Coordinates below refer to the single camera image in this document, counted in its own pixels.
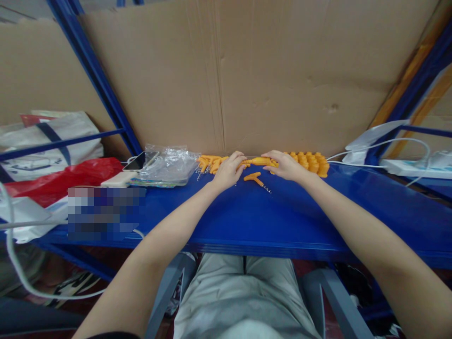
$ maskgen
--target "hand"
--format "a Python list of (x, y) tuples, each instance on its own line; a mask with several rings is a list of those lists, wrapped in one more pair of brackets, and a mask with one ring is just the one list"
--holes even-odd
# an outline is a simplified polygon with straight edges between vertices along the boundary
[(277, 176), (286, 180), (296, 181), (301, 184), (305, 178), (312, 179), (313, 177), (317, 177), (317, 175), (309, 172), (298, 162), (296, 162), (290, 155), (284, 154), (283, 152), (273, 150), (262, 154), (262, 156), (275, 159), (279, 163), (278, 168), (273, 166), (265, 166), (264, 169), (272, 171)]
[(235, 151), (232, 155), (224, 160), (220, 167), (218, 168), (218, 172), (215, 174), (213, 178), (212, 184), (220, 191), (224, 191), (239, 181), (240, 175), (242, 175), (243, 169), (245, 165), (241, 165), (240, 163), (246, 160), (246, 156), (243, 155), (242, 152)]

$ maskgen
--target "orange t-handle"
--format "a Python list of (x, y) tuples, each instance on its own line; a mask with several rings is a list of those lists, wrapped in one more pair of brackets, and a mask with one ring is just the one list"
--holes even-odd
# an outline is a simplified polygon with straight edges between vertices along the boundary
[(256, 173), (247, 175), (246, 177), (243, 178), (243, 180), (245, 180), (245, 181), (254, 180), (259, 184), (259, 186), (263, 187), (264, 183), (258, 179), (258, 176), (260, 176), (260, 172), (256, 172)]

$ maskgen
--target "person's left hand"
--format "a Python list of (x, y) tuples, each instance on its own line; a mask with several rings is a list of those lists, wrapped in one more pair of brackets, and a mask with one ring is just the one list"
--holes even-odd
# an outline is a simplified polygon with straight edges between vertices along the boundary
[(242, 152), (235, 151), (221, 163), (218, 172), (212, 180), (212, 184), (220, 192), (234, 186), (240, 179), (240, 175), (242, 175), (243, 169), (245, 168), (245, 165), (239, 167), (243, 160), (246, 160), (246, 156)]

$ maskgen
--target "pile of orange parts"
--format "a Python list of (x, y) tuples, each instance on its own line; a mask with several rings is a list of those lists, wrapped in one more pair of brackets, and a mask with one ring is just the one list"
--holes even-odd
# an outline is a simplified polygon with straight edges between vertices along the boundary
[[(306, 152), (306, 154), (304, 154), (303, 152), (299, 152), (298, 154), (295, 152), (291, 153), (284, 152), (284, 153), (289, 154), (301, 166), (303, 166), (310, 172), (316, 173), (319, 177), (326, 178), (328, 176), (330, 164), (326, 161), (325, 157), (321, 155), (319, 152), (315, 154), (312, 154), (311, 152)], [(221, 163), (227, 158), (228, 157), (222, 158), (216, 155), (202, 155), (198, 159), (199, 167), (201, 168), (201, 173), (204, 173), (206, 169), (209, 168), (210, 174), (216, 174)], [(256, 166), (273, 166), (273, 167), (279, 166), (278, 162), (276, 162), (274, 159), (262, 157), (244, 160), (242, 161), (241, 165), (242, 164), (246, 165), (246, 167), (249, 167), (252, 164)]]
[(310, 172), (316, 173), (321, 178), (326, 178), (328, 176), (328, 170), (330, 169), (330, 164), (326, 161), (325, 157), (319, 152), (312, 154), (311, 152), (290, 152), (289, 155), (298, 162), (301, 166)]
[(206, 169), (209, 168), (210, 174), (216, 174), (218, 171), (218, 167), (220, 167), (221, 163), (229, 157), (220, 157), (216, 155), (201, 155), (198, 159), (199, 167), (201, 168), (201, 173), (205, 173)]

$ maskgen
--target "plastic bag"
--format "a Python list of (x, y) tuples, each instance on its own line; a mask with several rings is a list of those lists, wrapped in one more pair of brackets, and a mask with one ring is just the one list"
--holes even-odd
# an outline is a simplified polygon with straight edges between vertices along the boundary
[(158, 151), (160, 154), (150, 165), (140, 171), (131, 183), (142, 186), (174, 187), (186, 185), (198, 166), (200, 153), (189, 152), (187, 146), (146, 145), (146, 152)]
[(42, 207), (47, 207), (67, 196), (67, 189), (74, 186), (99, 186), (114, 177), (124, 166), (116, 158), (86, 160), (66, 167), (63, 171), (35, 180), (5, 184), (13, 197), (28, 196)]
[[(97, 133), (99, 130), (86, 113), (72, 112), (28, 128), (13, 129), (0, 136), (0, 148), (6, 152)], [(102, 156), (104, 149), (100, 139), (94, 139), (2, 161), (0, 165), (14, 181), (34, 180)]]

